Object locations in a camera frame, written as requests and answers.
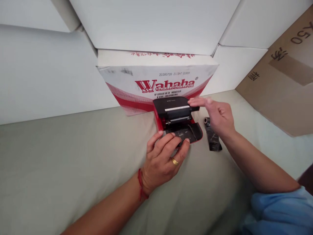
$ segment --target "blue sleeve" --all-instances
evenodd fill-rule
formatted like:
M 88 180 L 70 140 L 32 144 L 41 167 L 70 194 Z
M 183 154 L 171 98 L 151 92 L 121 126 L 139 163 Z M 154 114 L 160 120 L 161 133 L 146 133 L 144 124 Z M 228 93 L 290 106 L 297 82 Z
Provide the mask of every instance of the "blue sleeve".
M 256 193 L 251 199 L 257 222 L 244 234 L 313 234 L 313 196 L 304 187 L 279 194 Z

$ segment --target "red and black printer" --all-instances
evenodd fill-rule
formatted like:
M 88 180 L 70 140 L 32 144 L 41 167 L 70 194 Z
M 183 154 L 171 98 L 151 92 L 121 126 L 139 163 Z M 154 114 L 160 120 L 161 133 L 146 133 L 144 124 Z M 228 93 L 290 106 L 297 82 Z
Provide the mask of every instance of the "red and black printer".
M 188 99 L 182 96 L 153 100 L 155 122 L 158 131 L 164 131 L 164 134 L 174 132 L 182 141 L 189 138 L 193 143 L 203 136 L 199 123 L 191 115 L 200 107 L 190 107 L 187 102 Z

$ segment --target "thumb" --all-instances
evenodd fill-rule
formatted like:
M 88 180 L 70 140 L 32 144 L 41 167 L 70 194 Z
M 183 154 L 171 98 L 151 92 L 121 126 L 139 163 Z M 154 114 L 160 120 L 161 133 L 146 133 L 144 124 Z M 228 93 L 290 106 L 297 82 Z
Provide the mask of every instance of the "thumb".
M 220 116 L 216 101 L 212 100 L 211 98 L 206 98 L 205 107 L 209 113 L 210 118 L 214 118 L 214 117 L 217 118 L 218 116 Z

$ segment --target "red string bracelet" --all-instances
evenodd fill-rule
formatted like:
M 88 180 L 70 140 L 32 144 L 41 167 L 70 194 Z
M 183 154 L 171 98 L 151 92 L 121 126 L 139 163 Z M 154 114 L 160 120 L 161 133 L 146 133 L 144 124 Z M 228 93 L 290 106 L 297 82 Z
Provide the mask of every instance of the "red string bracelet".
M 141 168 L 139 168 L 139 170 L 138 170 L 138 180 L 139 180 L 139 184 L 140 184 L 139 201 L 141 201 L 141 197 L 144 197 L 144 199 L 148 199 L 149 198 L 149 196 L 147 194 L 145 194 L 143 189 L 142 189 L 141 174 L 142 174 Z

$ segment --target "fabric surface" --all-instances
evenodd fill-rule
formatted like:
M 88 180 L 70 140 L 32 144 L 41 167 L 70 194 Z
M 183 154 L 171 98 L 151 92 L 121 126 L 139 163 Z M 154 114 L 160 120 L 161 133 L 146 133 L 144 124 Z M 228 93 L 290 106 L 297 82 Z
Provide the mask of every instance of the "fabric surface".
M 230 103 L 237 131 L 294 178 L 313 162 L 312 135 L 287 136 L 234 90 L 212 97 Z M 194 114 L 203 131 L 206 116 Z M 127 117 L 120 107 L 0 126 L 0 234 L 61 233 L 141 167 L 155 132 L 152 112 Z M 251 188 L 222 146 L 210 152 L 204 133 L 121 234 L 233 232 Z
M 251 199 L 257 222 L 243 234 L 313 234 L 313 196 L 302 186 L 290 193 L 255 193 Z

